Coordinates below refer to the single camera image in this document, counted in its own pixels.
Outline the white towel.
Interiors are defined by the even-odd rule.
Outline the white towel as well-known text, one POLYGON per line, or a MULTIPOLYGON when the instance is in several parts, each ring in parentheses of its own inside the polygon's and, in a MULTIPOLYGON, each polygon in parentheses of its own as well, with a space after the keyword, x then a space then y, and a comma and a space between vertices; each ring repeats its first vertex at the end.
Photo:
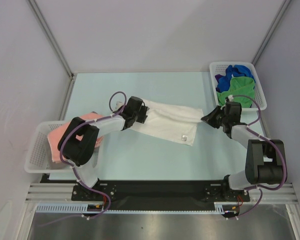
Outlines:
POLYGON ((194 144, 198 123, 204 116, 202 109, 147 99, 143 102, 148 107, 147 118, 144 123, 134 123, 131 130, 178 144, 194 144))

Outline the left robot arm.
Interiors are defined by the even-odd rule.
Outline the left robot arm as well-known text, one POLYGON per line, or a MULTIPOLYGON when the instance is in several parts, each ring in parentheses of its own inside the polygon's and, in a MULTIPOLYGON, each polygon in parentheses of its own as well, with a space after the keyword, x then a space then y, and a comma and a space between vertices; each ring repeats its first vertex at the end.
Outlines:
POLYGON ((112 132, 124 131, 135 123, 144 124, 148 109, 141 98, 132 96, 111 115, 89 120, 75 117, 71 120, 57 149, 61 162, 70 166, 76 180, 84 186, 82 194, 87 199, 95 200, 100 195, 100 187, 96 185, 99 181, 97 165, 93 163, 97 139, 112 132))

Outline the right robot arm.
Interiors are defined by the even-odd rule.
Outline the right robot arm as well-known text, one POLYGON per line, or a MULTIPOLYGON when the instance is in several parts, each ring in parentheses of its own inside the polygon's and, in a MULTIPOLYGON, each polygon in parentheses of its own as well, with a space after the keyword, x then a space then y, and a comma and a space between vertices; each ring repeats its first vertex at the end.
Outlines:
POLYGON ((286 182, 288 171, 284 143, 279 139, 268 139, 241 122, 242 106, 239 102, 228 101, 225 106, 217 106, 201 121, 219 129, 228 138, 237 141, 246 149, 244 170, 227 175, 228 184, 220 188, 220 195, 232 201, 239 191, 252 189, 279 190, 286 182))

